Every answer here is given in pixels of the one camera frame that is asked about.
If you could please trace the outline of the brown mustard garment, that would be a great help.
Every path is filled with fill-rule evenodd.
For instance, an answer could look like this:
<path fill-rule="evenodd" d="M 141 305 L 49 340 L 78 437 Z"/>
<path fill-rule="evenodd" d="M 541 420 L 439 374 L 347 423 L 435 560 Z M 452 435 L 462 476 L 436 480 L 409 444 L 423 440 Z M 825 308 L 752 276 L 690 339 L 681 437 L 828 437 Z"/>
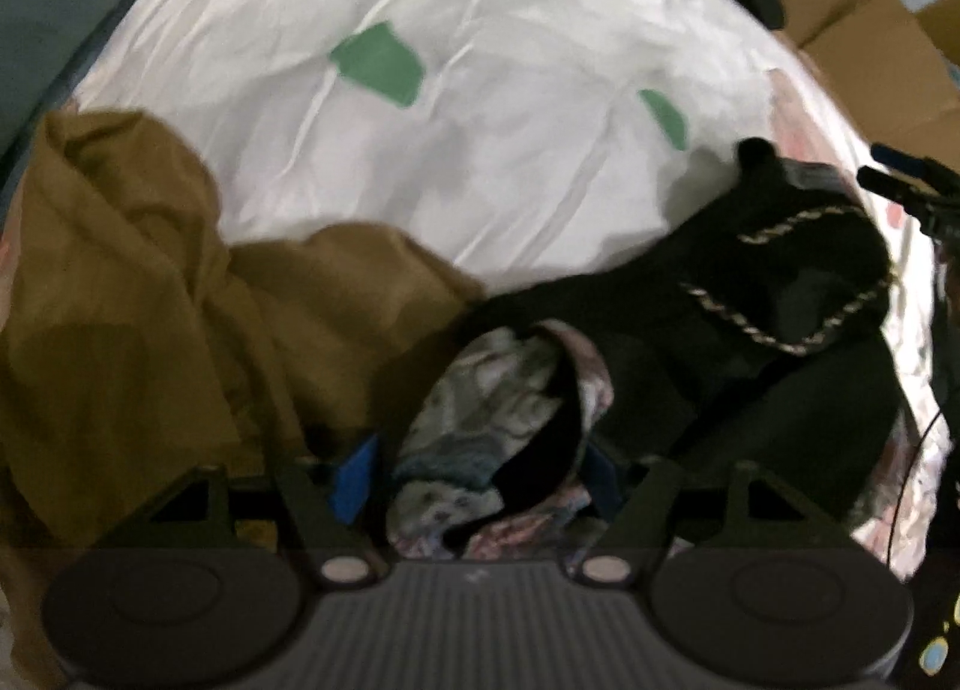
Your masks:
<path fill-rule="evenodd" d="M 482 284 L 410 235 L 228 245 L 208 170 L 139 112 L 44 118 L 2 326 L 2 587 L 55 571 L 199 464 L 322 459 L 416 411 Z"/>

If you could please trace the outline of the black hoodie floral lining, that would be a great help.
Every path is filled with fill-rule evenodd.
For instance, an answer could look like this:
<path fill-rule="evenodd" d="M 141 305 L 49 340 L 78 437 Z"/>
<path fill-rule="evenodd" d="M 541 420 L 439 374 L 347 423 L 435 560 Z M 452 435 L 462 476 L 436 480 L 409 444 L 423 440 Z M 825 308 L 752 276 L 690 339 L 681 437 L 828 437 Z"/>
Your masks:
<path fill-rule="evenodd" d="M 827 165 L 737 149 L 729 193 L 607 271 L 478 303 L 398 447 L 407 559 L 524 557 L 610 526 L 644 461 L 752 461 L 853 516 L 900 410 L 889 248 Z"/>

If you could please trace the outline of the flattened cardboard sheet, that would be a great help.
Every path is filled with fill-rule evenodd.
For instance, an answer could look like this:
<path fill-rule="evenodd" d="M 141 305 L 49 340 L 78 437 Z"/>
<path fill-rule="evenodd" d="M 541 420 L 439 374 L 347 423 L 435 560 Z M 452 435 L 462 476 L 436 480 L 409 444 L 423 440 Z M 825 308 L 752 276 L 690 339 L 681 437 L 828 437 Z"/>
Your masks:
<path fill-rule="evenodd" d="M 900 0 L 781 0 L 784 33 L 811 58 L 856 130 L 907 154 L 958 165 L 958 89 Z"/>

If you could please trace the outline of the white patterned bed sheet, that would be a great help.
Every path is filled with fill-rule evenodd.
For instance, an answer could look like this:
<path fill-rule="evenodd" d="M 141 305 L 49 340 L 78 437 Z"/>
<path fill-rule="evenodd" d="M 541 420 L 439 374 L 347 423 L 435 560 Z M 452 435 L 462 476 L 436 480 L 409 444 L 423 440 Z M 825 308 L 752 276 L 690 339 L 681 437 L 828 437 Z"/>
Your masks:
<path fill-rule="evenodd" d="M 381 222 L 493 293 L 635 256 L 746 137 L 841 188 L 867 155 L 734 0 L 135 0 L 75 102 L 178 131 L 231 245 Z"/>

